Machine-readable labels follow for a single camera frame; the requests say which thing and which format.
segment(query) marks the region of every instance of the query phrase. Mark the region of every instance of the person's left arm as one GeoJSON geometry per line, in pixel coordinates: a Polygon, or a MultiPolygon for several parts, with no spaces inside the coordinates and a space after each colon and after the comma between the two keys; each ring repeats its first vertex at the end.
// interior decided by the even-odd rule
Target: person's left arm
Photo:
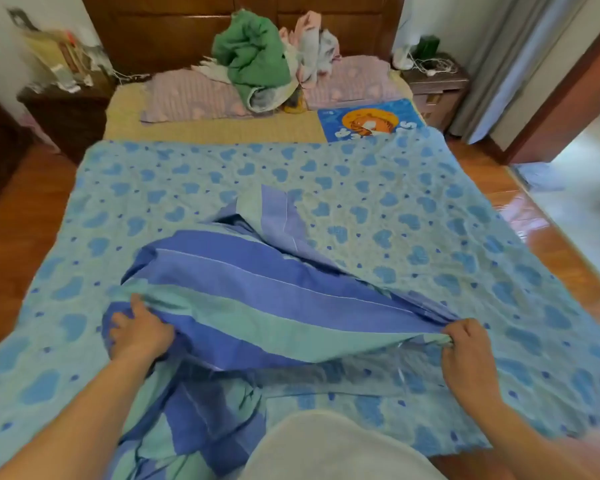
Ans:
{"type": "Polygon", "coordinates": [[[173,327],[151,314],[139,295],[135,318],[114,314],[111,361],[30,443],[0,468],[0,480],[100,480],[131,404],[152,362],[166,352],[173,327]]]}

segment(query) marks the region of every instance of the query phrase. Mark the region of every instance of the nightstand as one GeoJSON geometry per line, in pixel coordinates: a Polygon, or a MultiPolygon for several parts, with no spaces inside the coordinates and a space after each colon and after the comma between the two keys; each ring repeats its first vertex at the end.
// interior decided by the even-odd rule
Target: nightstand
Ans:
{"type": "Polygon", "coordinates": [[[82,87],[72,94],[49,86],[40,94],[24,88],[18,101],[69,160],[78,165],[87,148],[104,135],[105,111],[111,96],[112,92],[99,88],[82,87]]]}
{"type": "MultiPolygon", "coordinates": [[[[449,59],[448,54],[440,53],[436,57],[449,59]]],[[[440,73],[428,77],[417,69],[403,70],[402,78],[413,91],[413,102],[429,126],[444,132],[451,124],[456,111],[469,90],[469,75],[457,64],[455,74],[440,73]]]]}

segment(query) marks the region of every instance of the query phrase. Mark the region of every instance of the green cloth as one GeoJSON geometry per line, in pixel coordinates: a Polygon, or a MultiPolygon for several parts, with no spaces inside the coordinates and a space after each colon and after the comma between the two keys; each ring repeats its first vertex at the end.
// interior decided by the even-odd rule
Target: green cloth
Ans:
{"type": "Polygon", "coordinates": [[[232,15],[231,25],[216,35],[211,55],[228,67],[227,74],[245,107],[261,88],[277,88],[291,82],[284,58],[285,46],[273,22],[247,10],[232,15]]]}

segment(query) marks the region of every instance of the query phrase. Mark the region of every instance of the white wall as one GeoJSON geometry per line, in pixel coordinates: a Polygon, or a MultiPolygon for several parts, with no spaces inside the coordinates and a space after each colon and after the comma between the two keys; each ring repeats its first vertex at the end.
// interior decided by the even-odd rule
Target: white wall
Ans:
{"type": "Polygon", "coordinates": [[[5,7],[18,6],[42,29],[65,28],[78,32],[85,27],[95,32],[82,0],[0,0],[0,103],[14,117],[24,107],[16,101],[17,92],[32,80],[31,69],[24,62],[30,57],[18,40],[5,7]]]}
{"type": "Polygon", "coordinates": [[[499,147],[504,150],[513,142],[599,33],[600,0],[587,0],[491,130],[491,137],[499,147]]]}
{"type": "Polygon", "coordinates": [[[400,23],[413,15],[397,35],[397,44],[409,35],[416,40],[421,35],[440,38],[440,50],[448,52],[461,64],[467,64],[480,42],[480,35],[501,0],[412,0],[405,1],[400,23]]]}

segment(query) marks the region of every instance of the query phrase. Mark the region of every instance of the pile of clothes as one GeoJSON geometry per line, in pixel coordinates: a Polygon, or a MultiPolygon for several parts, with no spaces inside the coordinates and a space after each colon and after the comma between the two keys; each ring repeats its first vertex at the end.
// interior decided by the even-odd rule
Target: pile of clothes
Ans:
{"type": "Polygon", "coordinates": [[[212,57],[192,69],[232,84],[250,112],[272,111],[299,84],[313,88],[319,75],[331,74],[333,61],[340,57],[338,39],[320,30],[321,21],[319,13],[310,11],[298,19],[295,30],[278,30],[270,19],[240,10],[229,28],[216,35],[212,57]]]}

